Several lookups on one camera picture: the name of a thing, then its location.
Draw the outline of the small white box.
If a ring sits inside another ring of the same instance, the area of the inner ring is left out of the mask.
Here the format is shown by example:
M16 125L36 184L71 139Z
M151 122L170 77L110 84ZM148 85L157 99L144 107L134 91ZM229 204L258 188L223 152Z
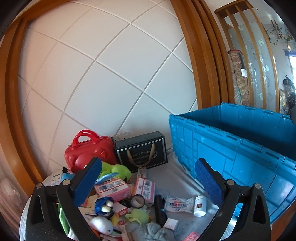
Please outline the small white box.
M163 227L168 230L175 231L177 225L178 225L178 221L176 219L168 218Z

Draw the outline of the red toy suitcase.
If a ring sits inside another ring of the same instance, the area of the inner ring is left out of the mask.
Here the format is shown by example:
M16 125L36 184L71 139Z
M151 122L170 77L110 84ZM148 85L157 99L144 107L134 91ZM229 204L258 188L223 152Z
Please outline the red toy suitcase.
M117 164L113 140L108 136L100 137L91 130L79 131L64 153L68 168L73 173L84 169L94 157L111 165Z

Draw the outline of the white medicine bottle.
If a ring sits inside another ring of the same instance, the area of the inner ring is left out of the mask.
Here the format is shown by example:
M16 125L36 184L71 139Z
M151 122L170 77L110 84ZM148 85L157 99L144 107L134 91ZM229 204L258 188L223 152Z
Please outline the white medicine bottle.
M193 215L196 217L205 216L207 212L207 199L205 196L200 195L195 198Z

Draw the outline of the wooden door frame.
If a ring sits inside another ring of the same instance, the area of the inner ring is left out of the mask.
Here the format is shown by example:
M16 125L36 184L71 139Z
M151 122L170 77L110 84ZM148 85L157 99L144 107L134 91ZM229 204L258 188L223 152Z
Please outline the wooden door frame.
M1 23L1 146L8 165L27 195L44 173L25 133L18 91L21 46L28 23L58 7L62 1L6 4ZM231 76L224 40L205 1L172 1L185 35L193 67L199 108L233 102Z

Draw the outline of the green plush toy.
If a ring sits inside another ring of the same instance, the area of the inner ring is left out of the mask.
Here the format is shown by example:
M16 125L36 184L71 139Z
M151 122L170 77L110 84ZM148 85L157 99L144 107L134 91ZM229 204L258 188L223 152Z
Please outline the green plush toy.
M101 178L111 173L118 173L114 177L121 178L121 180L123 181L129 181L132 177L131 171L126 166L119 164L111 165L106 162L102 162L102 170L98 178Z

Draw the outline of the pink medicine box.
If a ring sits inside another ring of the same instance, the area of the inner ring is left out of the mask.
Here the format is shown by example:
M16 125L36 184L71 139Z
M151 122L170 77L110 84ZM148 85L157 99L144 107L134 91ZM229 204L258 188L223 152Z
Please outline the pink medicine box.
M94 188L99 197L111 197L114 202L122 201L131 196L130 187L121 178L95 185Z

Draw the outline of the black rectangular case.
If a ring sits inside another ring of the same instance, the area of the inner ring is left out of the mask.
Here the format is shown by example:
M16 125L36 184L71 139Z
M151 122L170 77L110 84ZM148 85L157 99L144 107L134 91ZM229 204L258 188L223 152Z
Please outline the black rectangular case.
M164 226L168 218L165 212L165 200L161 195L156 195L154 197L154 209L156 215L156 223L160 226Z

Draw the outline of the black gift bag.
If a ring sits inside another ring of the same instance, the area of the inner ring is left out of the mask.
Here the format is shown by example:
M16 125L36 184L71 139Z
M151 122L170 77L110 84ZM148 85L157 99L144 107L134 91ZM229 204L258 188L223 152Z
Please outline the black gift bag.
M119 163L132 173L168 162L165 136L159 131L116 141L115 153Z

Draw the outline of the green alien plush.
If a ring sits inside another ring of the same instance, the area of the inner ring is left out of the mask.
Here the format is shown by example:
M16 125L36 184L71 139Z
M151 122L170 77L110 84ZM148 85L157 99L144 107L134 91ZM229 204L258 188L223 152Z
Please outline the green alien plush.
M137 222L139 225L145 225L149 222L149 215L142 209L133 209L125 218L130 222Z

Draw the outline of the blue furry monster toy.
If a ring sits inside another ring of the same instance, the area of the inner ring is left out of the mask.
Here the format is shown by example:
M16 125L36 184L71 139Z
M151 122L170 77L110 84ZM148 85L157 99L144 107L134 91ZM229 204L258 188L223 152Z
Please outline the blue furry monster toy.
M113 209L114 199L105 196L98 198L94 204L94 212L96 215L106 215Z

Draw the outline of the white wipes packet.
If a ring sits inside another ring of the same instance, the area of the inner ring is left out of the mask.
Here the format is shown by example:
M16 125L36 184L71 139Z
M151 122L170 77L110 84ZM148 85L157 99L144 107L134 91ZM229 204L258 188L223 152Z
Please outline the white wipes packet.
M165 202L165 211L172 213L187 212L193 213L194 197L184 199L180 197L168 196Z

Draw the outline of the rolled patterned carpet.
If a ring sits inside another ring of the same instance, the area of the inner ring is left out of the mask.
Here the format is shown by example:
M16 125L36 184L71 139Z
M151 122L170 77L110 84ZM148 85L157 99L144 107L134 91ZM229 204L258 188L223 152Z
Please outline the rolled patterned carpet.
M250 91L248 86L247 69L245 67L243 54L240 50L229 50L235 104L250 106Z

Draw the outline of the wall power socket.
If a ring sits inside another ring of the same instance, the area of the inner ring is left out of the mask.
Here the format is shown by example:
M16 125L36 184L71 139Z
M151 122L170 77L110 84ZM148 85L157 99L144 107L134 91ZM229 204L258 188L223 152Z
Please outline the wall power socket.
M114 142L130 138L130 132L119 133L110 137Z

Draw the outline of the blue plastic spoon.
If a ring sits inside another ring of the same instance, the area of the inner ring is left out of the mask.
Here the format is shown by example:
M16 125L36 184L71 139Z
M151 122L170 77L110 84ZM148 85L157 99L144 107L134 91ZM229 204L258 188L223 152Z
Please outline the blue plastic spoon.
M104 183L104 182L106 182L108 180L111 180L116 175L118 175L117 172L106 174L106 175L102 176L101 178L97 179L94 186L100 185L100 184L102 184L102 183Z

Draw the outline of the white plush toy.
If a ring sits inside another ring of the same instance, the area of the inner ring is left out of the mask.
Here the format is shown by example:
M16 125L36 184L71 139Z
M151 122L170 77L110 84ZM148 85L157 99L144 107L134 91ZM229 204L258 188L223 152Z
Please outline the white plush toy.
M113 224L110 220L107 220L105 217L97 216L94 217L90 223L90 227L94 230L103 233L105 235L110 235L113 232Z

